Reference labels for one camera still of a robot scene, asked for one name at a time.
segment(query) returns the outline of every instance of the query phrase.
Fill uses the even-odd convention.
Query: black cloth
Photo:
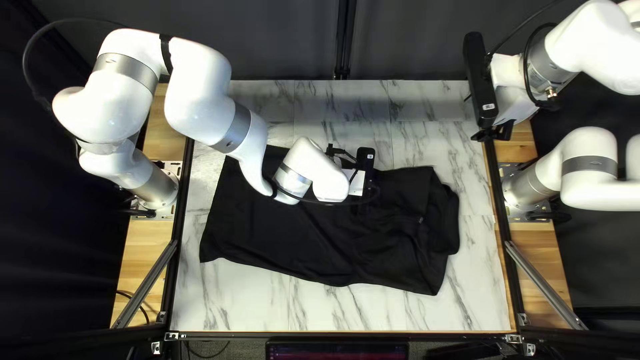
[[[266,177],[287,151],[267,146]],[[437,294],[447,257],[460,244],[458,196],[432,167],[375,170],[372,179],[380,196],[368,204],[292,206],[256,192],[227,156],[200,261],[225,258],[332,286],[368,283]]]

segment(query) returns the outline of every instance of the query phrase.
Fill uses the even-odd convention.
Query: bolt
[[[549,87],[545,90],[545,94],[547,95],[547,99],[551,99],[552,97],[558,96],[556,90],[552,87]]]

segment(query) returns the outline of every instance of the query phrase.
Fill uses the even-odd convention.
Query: marble tabletop
[[[229,94],[269,123],[268,143],[308,136],[375,167],[432,165],[460,197],[460,250],[436,296],[371,284],[343,288],[198,251],[224,155],[195,144],[170,328],[174,331],[508,331],[482,147],[466,81],[232,81]]]

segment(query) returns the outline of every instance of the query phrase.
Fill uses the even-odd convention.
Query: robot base
[[[162,169],[162,171],[169,175],[171,180],[175,183],[175,191],[178,191],[178,184],[180,180],[180,175],[182,174],[182,161],[154,161],[156,165]],[[177,202],[177,197],[169,204],[156,204],[156,203],[146,203],[140,199],[134,199],[131,201],[131,209],[156,209],[156,217],[148,218],[139,215],[131,216],[131,220],[144,220],[144,221],[173,221],[173,217],[175,215],[175,205]]]
[[[520,163],[498,163],[500,178],[515,176],[515,174],[522,171],[520,170],[518,165],[520,165]],[[516,208],[515,206],[509,205],[509,203],[507,203],[506,201],[504,202],[504,207],[507,210],[507,217],[509,218],[509,222],[550,222],[551,221],[551,219],[549,218],[536,218],[532,220],[527,219],[527,213],[551,214],[551,205],[549,204],[548,200],[543,200],[537,204],[533,204],[529,209]]]

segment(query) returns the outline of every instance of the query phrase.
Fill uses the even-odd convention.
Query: wooden surface
[[[526,120],[516,125],[513,129],[511,140],[508,142],[496,141],[495,149],[498,162],[521,163],[536,158],[538,153],[536,152],[530,122]],[[520,249],[520,252],[536,267],[560,297],[571,306],[553,223],[514,223],[510,224],[509,227],[511,229],[511,238]],[[498,241],[502,273],[504,274],[505,282],[507,282],[504,258],[502,256],[502,243],[500,242],[500,232],[497,224],[495,225],[495,237]],[[518,269],[518,278],[520,280],[525,313],[529,316],[531,325],[568,328],[567,323],[551,308],[542,293],[520,269]],[[506,286],[508,304],[511,305],[509,284],[506,284]],[[509,319],[512,329],[515,329],[511,308],[509,308]]]
[[[158,84],[154,102],[149,110],[149,123],[143,152],[151,160],[180,160],[184,153],[184,135],[173,130],[164,118],[164,94],[166,84]],[[171,240],[173,221],[131,220],[120,268],[118,290],[133,294],[156,262],[164,247]],[[164,271],[147,295],[143,308],[154,323],[162,301]],[[127,304],[126,297],[116,295],[111,323]],[[141,311],[136,313],[129,326],[147,323]]]
[[[181,160],[185,139],[183,135],[173,130],[164,118],[165,93],[166,85],[159,84],[149,113],[143,152],[152,160]],[[514,127],[510,141],[496,141],[495,145],[498,162],[525,162],[537,156],[529,121],[522,122]],[[146,276],[169,242],[172,227],[173,222],[171,221],[131,221],[118,282],[119,290],[130,293],[136,291],[144,276]],[[511,236],[522,254],[538,269],[563,300],[570,305],[571,300],[564,278],[564,269],[557,247],[553,224],[512,224]],[[497,225],[496,239],[498,240],[502,272],[508,287]],[[518,271],[518,276],[520,278],[525,312],[529,316],[531,323],[543,327],[567,328],[567,324],[551,308],[531,280],[521,271]],[[157,311],[160,308],[163,281],[164,273],[160,276],[143,304],[152,322],[156,319]],[[506,293],[511,328],[515,329],[508,288]],[[127,301],[128,299],[121,295],[116,296],[111,323],[115,321]],[[138,311],[130,326],[144,323],[144,316]]]

